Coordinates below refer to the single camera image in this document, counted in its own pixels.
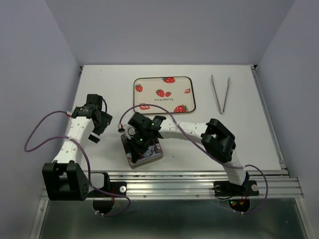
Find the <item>metal tongs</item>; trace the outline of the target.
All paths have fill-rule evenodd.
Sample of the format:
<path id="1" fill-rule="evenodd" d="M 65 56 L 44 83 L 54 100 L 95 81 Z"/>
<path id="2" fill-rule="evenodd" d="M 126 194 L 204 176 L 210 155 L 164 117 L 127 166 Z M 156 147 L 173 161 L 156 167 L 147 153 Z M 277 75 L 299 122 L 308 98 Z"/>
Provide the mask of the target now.
<path id="1" fill-rule="evenodd" d="M 212 86 L 212 90 L 213 90 L 213 94 L 215 98 L 216 107 L 220 115 L 223 115 L 226 110 L 226 103 L 227 103 L 228 95 L 229 95 L 230 82 L 231 82 L 231 79 L 230 77 L 228 77 L 228 79 L 226 80 L 224 84 L 224 89 L 223 89 L 224 93 L 222 93 L 221 86 L 218 86 L 216 84 L 215 76 L 213 74 L 211 75 L 211 86 Z"/>

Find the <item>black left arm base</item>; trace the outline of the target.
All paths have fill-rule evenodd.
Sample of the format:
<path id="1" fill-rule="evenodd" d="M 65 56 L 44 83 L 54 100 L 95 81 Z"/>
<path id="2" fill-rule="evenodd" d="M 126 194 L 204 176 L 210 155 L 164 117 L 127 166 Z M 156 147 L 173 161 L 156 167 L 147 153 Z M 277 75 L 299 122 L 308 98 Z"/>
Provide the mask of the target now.
<path id="1" fill-rule="evenodd" d="M 127 192 L 127 183 L 125 181 L 117 182 L 117 181 L 111 180 L 107 172 L 91 173 L 91 182 L 99 190 L 103 190 L 111 194 L 126 195 L 126 192 Z M 87 197 L 102 198 L 102 197 L 110 197 L 110 195 L 106 195 L 92 187 L 89 187 L 89 193 Z"/>

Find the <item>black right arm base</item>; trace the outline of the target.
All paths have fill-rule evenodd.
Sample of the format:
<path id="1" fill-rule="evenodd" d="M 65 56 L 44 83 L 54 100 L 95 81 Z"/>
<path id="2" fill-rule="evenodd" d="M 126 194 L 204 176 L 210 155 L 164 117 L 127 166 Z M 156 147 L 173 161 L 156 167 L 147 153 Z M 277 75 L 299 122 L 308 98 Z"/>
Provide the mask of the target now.
<path id="1" fill-rule="evenodd" d="M 229 181 L 215 181 L 212 191 L 215 196 L 221 198 L 260 195 L 259 188 L 255 180 L 249 180 L 242 186 L 231 184 Z"/>

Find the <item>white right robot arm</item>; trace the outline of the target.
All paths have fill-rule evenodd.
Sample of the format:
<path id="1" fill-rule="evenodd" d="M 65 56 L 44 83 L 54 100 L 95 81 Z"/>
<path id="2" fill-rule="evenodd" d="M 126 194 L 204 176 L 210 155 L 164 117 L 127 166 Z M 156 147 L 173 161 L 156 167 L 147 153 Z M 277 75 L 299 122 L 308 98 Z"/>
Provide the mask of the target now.
<path id="1" fill-rule="evenodd" d="M 247 189 L 249 174 L 233 156 L 235 136 L 217 119 L 211 119 L 208 123 L 189 123 L 164 116 L 151 119 L 136 112 L 127 124 L 118 124 L 118 131 L 124 134 L 124 143 L 131 152 L 132 162 L 151 158 L 158 139 L 187 140 L 222 165 L 232 193 L 241 194 Z"/>

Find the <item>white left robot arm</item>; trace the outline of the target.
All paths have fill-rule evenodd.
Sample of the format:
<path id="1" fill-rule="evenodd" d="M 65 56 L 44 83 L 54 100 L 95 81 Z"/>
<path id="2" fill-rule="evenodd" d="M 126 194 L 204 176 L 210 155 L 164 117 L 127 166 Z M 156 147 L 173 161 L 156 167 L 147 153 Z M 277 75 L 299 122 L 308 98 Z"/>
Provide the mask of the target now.
<path id="1" fill-rule="evenodd" d="M 42 176 L 47 195 L 52 201 L 83 201 L 86 199 L 89 176 L 80 166 L 87 141 L 98 143 L 112 116 L 107 113 L 106 101 L 97 94 L 88 94 L 86 103 L 71 114 L 70 128 L 63 145 L 51 163 L 45 163 Z"/>

